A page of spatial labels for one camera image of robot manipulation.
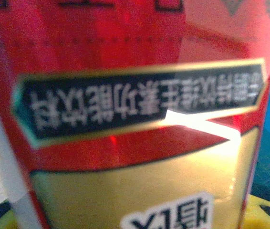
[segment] gold border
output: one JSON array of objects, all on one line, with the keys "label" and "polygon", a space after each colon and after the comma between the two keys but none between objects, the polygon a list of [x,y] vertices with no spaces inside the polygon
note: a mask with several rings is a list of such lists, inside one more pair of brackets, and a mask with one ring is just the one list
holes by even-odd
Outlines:
[{"label": "gold border", "polygon": [[[102,70],[102,71],[82,71],[77,73],[37,73],[37,74],[26,74],[21,75],[18,80],[18,87],[15,91],[18,92],[21,90],[22,83],[24,81],[45,81],[45,80],[53,80],[53,79],[77,79],[77,78],[95,78],[99,77],[110,77],[110,76],[121,76],[127,74],[146,74],[146,73],[165,73],[165,72],[181,72],[181,71],[191,71],[198,69],[216,69],[216,68],[231,68],[238,66],[246,66],[246,65],[260,65],[261,73],[264,82],[264,86],[260,92],[260,95],[257,99],[256,105],[247,106],[241,108],[232,108],[220,111],[212,111],[212,112],[203,112],[198,114],[185,114],[185,118],[194,117],[200,118],[203,120],[238,115],[248,112],[256,111],[261,103],[262,97],[267,88],[267,75],[264,64],[264,59],[249,59],[249,60],[233,60],[233,61],[220,61],[220,62],[200,62],[200,63],[186,63],[186,64],[170,64],[170,65],[152,65],[145,67],[135,67],[135,68],[127,68],[127,69],[113,69],[113,70]],[[16,117],[16,121],[21,127],[22,131],[25,133],[27,139],[31,143],[34,148],[38,148],[41,146],[51,146],[54,144],[60,144],[71,141],[79,141],[79,140],[89,140],[94,138],[106,137],[109,135],[122,135],[130,132],[138,132],[143,130],[152,130],[158,127],[163,126],[171,126],[171,124],[165,120],[152,121],[146,123],[140,123],[135,125],[129,125],[125,127],[107,129],[103,131],[97,131],[88,134],[77,134],[73,136],[63,136],[63,137],[54,137],[46,140],[38,140],[35,138],[33,133],[29,128],[22,124],[21,119],[19,119],[15,113],[15,104],[17,103],[17,96],[13,97],[13,107],[12,113],[14,117]]]},{"label": "gold border", "polygon": [[[262,65],[264,66],[264,59],[248,59],[248,60],[232,60],[232,61],[213,61],[213,62],[199,62],[199,63],[184,63],[184,64],[167,64],[167,65],[151,65],[144,67],[131,67],[123,69],[109,69],[109,70],[91,70],[79,71],[70,73],[37,73],[37,74],[20,74],[21,81],[45,81],[53,79],[78,79],[78,78],[96,78],[96,77],[111,77],[121,76],[127,74],[147,74],[147,73],[166,73],[166,72],[182,72],[198,69],[216,69],[216,68],[230,68],[246,65]],[[266,81],[267,76],[263,74],[263,81]]]}]

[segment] yellow object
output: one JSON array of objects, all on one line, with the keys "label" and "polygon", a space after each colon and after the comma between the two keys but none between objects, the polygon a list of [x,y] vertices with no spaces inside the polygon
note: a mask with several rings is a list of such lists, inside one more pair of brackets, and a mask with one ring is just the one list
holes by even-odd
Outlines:
[{"label": "yellow object", "polygon": [[259,130],[224,130],[231,140],[192,154],[97,172],[36,171],[31,180],[54,228],[120,229],[126,215],[203,190],[215,198],[213,229],[236,229]]},{"label": "yellow object", "polygon": [[17,229],[16,218],[12,210],[0,218],[0,229]]},{"label": "yellow object", "polygon": [[270,202],[249,195],[242,229],[270,229],[270,216],[262,210],[260,205],[270,207]]}]

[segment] can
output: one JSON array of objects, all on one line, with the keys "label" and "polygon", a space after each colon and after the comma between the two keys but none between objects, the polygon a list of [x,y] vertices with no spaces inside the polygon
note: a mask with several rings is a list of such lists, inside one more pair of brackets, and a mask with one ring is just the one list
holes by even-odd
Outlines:
[{"label": "can", "polygon": [[0,0],[0,171],[20,228],[240,228],[270,0]]}]

